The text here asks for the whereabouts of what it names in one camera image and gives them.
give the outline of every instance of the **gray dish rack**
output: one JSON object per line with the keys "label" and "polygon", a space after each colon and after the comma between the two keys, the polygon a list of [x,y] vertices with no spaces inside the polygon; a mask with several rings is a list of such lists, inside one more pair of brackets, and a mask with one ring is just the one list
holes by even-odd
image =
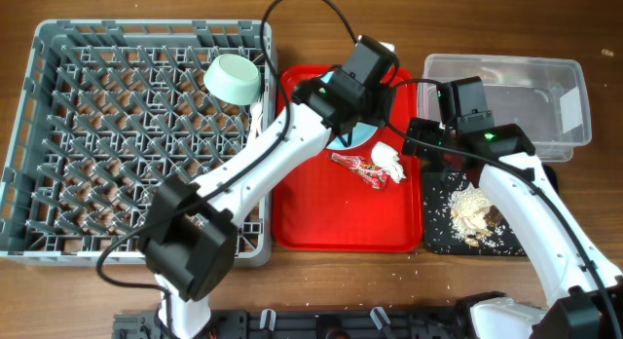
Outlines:
{"label": "gray dish rack", "polygon": [[[263,73],[265,129],[275,80],[258,20],[46,20],[37,27],[0,183],[0,257],[29,265],[93,265],[144,222],[156,187],[213,170],[246,144],[248,106],[202,84],[215,57],[238,54]],[[271,29],[265,41],[276,63]],[[236,266],[271,256],[270,195],[238,231]],[[202,226],[206,221],[194,217]],[[141,264],[136,239],[107,259]]]}

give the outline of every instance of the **transparent container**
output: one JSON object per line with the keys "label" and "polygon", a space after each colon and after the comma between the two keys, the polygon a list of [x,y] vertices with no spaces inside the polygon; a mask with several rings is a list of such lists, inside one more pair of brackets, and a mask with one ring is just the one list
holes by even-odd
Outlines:
{"label": "transparent container", "polygon": [[[480,76],[495,124],[515,123],[546,162],[571,159],[573,148],[591,141],[591,113],[580,64],[575,60],[523,56],[434,54],[424,78],[448,82]],[[418,89],[418,114],[439,121],[434,86]]]}

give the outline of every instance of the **cable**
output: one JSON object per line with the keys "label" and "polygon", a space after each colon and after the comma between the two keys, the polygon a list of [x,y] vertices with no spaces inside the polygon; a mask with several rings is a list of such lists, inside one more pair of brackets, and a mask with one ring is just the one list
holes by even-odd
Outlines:
{"label": "cable", "polygon": [[[441,86],[442,85],[441,82],[438,82],[438,81],[435,81],[435,80],[411,79],[411,80],[402,81],[402,82],[396,84],[395,86],[393,86],[391,88],[396,92],[396,90],[399,87],[404,86],[404,85],[408,85],[408,84],[412,84],[412,83],[415,83],[415,84],[417,84],[417,83],[428,83],[428,84],[432,84],[432,85],[435,85],[435,86]],[[406,140],[411,140],[411,141],[415,142],[416,144],[421,145],[423,147],[426,147],[428,149],[438,150],[438,151],[443,151],[443,152],[447,152],[447,153],[451,153],[451,154],[461,155],[463,157],[474,159],[474,160],[480,161],[482,163],[491,165],[491,166],[493,166],[493,167],[495,167],[497,169],[500,169],[500,170],[503,170],[503,171],[505,171],[507,173],[510,173],[511,175],[513,175],[516,178],[518,178],[519,180],[521,180],[524,184],[526,184],[535,193],[535,195],[538,196],[543,201],[543,203],[545,203],[552,210],[552,212],[554,213],[556,218],[558,218],[558,220],[560,221],[561,225],[565,229],[565,232],[567,232],[568,237],[571,239],[571,242],[573,243],[573,246],[575,246],[575,248],[577,249],[578,254],[580,255],[580,258],[584,262],[584,266],[586,267],[586,269],[591,274],[591,277],[593,278],[593,281],[595,282],[595,285],[597,286],[597,290],[598,290],[600,296],[604,300],[605,311],[607,312],[607,315],[610,318],[610,322],[612,323],[612,329],[613,329],[613,332],[614,332],[614,337],[617,338],[617,339],[621,339],[621,327],[619,326],[618,317],[616,316],[616,313],[614,312],[614,307],[612,306],[610,298],[607,295],[607,291],[605,290],[604,283],[602,282],[602,279],[597,274],[597,269],[596,269],[595,263],[593,262],[593,260],[590,259],[590,257],[586,253],[586,250],[584,250],[584,247],[582,246],[582,243],[580,242],[580,240],[577,238],[577,236],[575,235],[575,233],[573,232],[573,230],[569,226],[569,224],[568,224],[567,220],[565,219],[565,217],[561,214],[561,212],[554,205],[554,203],[549,199],[549,197],[547,197],[547,195],[545,195],[545,193],[539,187],[537,187],[534,183],[530,182],[529,180],[525,179],[523,176],[521,176],[517,172],[515,167],[510,166],[508,164],[505,164],[505,163],[502,163],[502,162],[496,161],[496,160],[491,160],[491,159],[482,157],[482,156],[477,155],[477,154],[472,154],[472,153],[464,152],[464,151],[457,150],[457,149],[446,148],[446,147],[443,147],[443,146],[438,146],[438,145],[426,143],[424,141],[421,141],[421,140],[418,140],[418,139],[415,139],[415,138],[411,138],[409,135],[407,135],[406,133],[404,133],[401,130],[397,129],[392,123],[389,122],[388,115],[387,115],[386,111],[382,111],[382,114],[383,114],[383,118],[384,118],[384,121],[387,124],[387,126],[392,131],[394,131],[396,134],[400,135],[401,137],[403,137]]]}
{"label": "cable", "polygon": [[[157,221],[151,222],[150,224],[143,224],[142,226],[137,227],[134,230],[132,230],[131,232],[125,234],[123,237],[119,238],[116,242],[114,242],[114,243],[110,244],[108,247],[106,247],[106,249],[104,249],[104,251],[102,251],[101,255],[99,256],[99,258],[97,259],[97,262],[95,264],[95,270],[97,271],[97,274],[99,275],[100,278],[102,278],[107,283],[110,283],[110,284],[113,284],[113,285],[116,285],[116,286],[120,286],[120,287],[139,288],[139,289],[156,289],[156,290],[161,291],[165,295],[165,302],[166,302],[166,326],[167,326],[167,331],[168,331],[169,338],[174,338],[173,332],[172,332],[173,322],[172,322],[172,317],[171,317],[170,291],[168,289],[162,287],[162,286],[157,285],[157,284],[136,283],[136,282],[121,282],[121,281],[114,280],[114,279],[108,277],[104,273],[104,271],[103,271],[104,261],[106,260],[108,255],[110,255],[110,253],[113,250],[115,250],[117,247],[121,246],[123,243],[127,242],[131,238],[137,236],[139,233],[144,232],[144,231],[146,231],[146,230],[148,230],[150,228],[153,228],[154,226],[158,226],[161,223],[164,223],[164,222],[170,220],[171,218],[174,218],[177,215],[183,214],[186,211],[190,211],[190,210],[193,210],[193,209],[195,209],[197,207],[200,207],[201,205],[207,203],[210,199],[212,199],[212,198],[216,197],[217,195],[227,191],[227,189],[229,189],[229,187],[231,187],[239,179],[241,179],[242,177],[247,175],[251,170],[253,170],[255,167],[257,167],[262,161],[264,161],[273,151],[275,151],[277,146],[285,139],[285,137],[287,135],[287,132],[288,132],[288,129],[290,127],[290,118],[291,118],[291,115],[290,115],[290,101],[288,100],[288,96],[287,96],[287,93],[285,91],[285,88],[281,84],[281,80],[279,78],[279,75],[278,75],[275,67],[273,66],[273,63],[271,62],[270,55],[267,52],[266,45],[264,43],[264,30],[265,30],[265,26],[266,26],[266,21],[267,21],[269,15],[270,15],[271,11],[276,7],[277,4],[279,4],[282,1],[284,1],[284,0],[275,0],[273,2],[273,4],[271,4],[269,6],[267,11],[264,13],[264,16],[262,17],[262,21],[260,23],[260,41],[262,41],[262,43],[260,43],[260,49],[262,50],[262,53],[264,54],[264,56],[266,58],[266,64],[269,67],[269,71],[270,71],[271,75],[275,78],[276,87],[277,87],[277,98],[278,98],[278,93],[281,93],[281,97],[283,98],[283,101],[284,101],[285,123],[283,125],[283,131],[281,131],[279,133],[279,135],[277,136],[275,142],[273,142],[273,144],[264,153],[262,153],[262,155],[260,155],[257,159],[255,159],[253,162],[251,162],[246,168],[244,168],[243,170],[238,172],[236,175],[234,175],[232,178],[230,178],[225,183],[220,185],[214,191],[212,191],[211,193],[209,193],[206,196],[202,197],[201,199],[198,199],[196,202],[194,202],[194,203],[192,203],[192,204],[190,204],[188,206],[185,206],[185,207],[183,207],[183,208],[181,208],[179,210],[174,211],[169,216],[166,216],[166,217],[164,217],[162,219],[158,219]],[[350,35],[350,38],[352,39],[352,42],[354,44],[356,44],[357,43],[357,38],[355,37],[354,32],[352,32],[352,28],[350,27],[350,24],[348,23],[348,20],[344,16],[342,11],[335,4],[333,4],[333,2],[331,2],[330,0],[321,0],[321,1],[326,3],[329,7],[331,7],[331,9],[333,9],[333,11],[335,11],[335,13],[340,17],[340,19],[342,20],[342,23],[344,24],[344,26],[346,27],[346,29],[348,31],[348,34]],[[325,74],[327,72],[331,71],[332,69],[334,69],[335,67],[339,67],[339,65],[331,66],[325,72]]]}

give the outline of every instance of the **candy wrapper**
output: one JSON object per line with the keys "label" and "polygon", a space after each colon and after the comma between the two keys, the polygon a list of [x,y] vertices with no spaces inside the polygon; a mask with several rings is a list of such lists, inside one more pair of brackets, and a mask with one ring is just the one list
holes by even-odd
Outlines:
{"label": "candy wrapper", "polygon": [[383,189],[387,184],[389,174],[362,157],[331,153],[329,159],[358,174],[364,182],[374,189]]}

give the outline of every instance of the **wooden table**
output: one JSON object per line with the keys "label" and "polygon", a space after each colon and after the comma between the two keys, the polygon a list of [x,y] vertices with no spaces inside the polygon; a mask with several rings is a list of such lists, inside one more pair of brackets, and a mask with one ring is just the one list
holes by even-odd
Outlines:
{"label": "wooden table", "polygon": [[[0,155],[5,155],[35,26],[43,19],[259,19],[273,0],[0,0]],[[432,53],[572,58],[582,65],[593,140],[555,168],[561,194],[588,236],[623,266],[623,9],[621,0],[333,0],[355,33],[394,43],[421,75]],[[313,0],[271,15],[279,68],[342,63],[352,50],[337,17]],[[614,52],[605,56],[603,49]],[[119,279],[152,282],[139,266]],[[526,258],[290,252],[276,245],[265,267],[234,270],[211,295],[213,309],[349,310],[452,303],[505,291],[544,306]],[[113,315],[150,310],[153,290],[102,282],[93,268],[30,268],[0,261],[0,337],[109,338]]]}

